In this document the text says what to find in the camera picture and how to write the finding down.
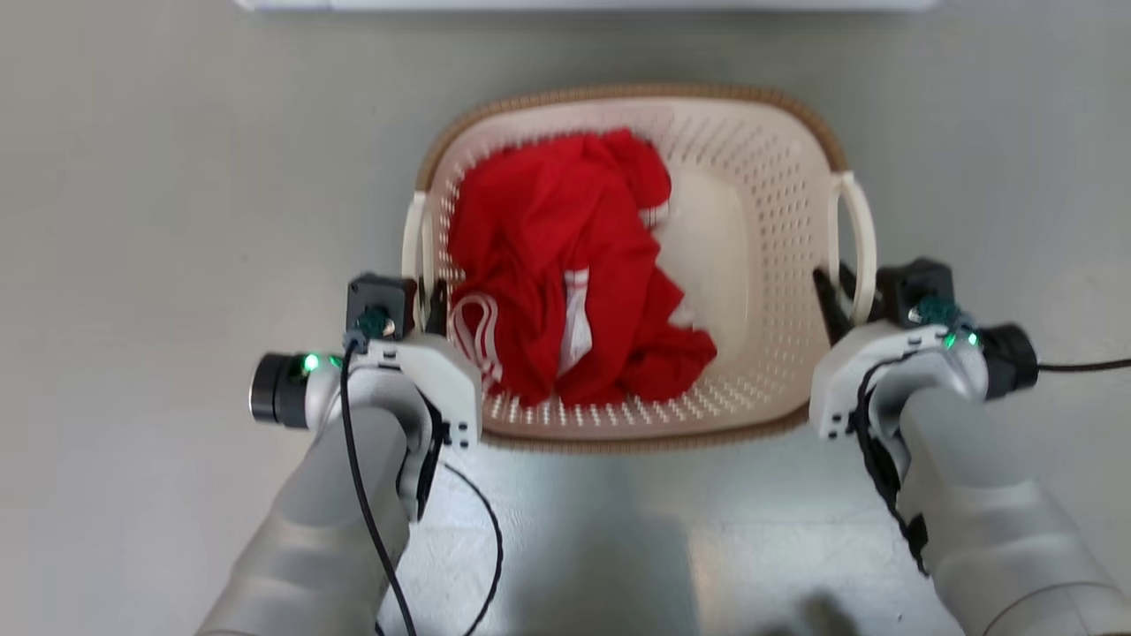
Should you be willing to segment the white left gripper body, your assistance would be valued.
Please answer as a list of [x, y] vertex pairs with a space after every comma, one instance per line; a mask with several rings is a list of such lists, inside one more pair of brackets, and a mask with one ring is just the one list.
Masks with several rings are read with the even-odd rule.
[[352, 369], [375, 367], [400, 372], [450, 426], [457, 450], [472, 450], [483, 435], [481, 371], [452, 342], [433, 334], [412, 334], [404, 341], [375, 341]]

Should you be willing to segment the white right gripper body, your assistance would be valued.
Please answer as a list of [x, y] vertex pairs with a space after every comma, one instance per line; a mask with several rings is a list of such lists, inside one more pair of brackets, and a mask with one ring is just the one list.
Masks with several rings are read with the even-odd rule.
[[893, 323], [865, 323], [848, 330], [815, 366], [809, 393], [808, 422], [823, 439], [845, 435], [857, 409], [860, 386], [870, 369], [867, 388], [877, 399], [874, 414], [899, 411], [903, 402], [929, 387], [930, 372], [941, 366], [948, 329], [926, 325], [901, 329]]

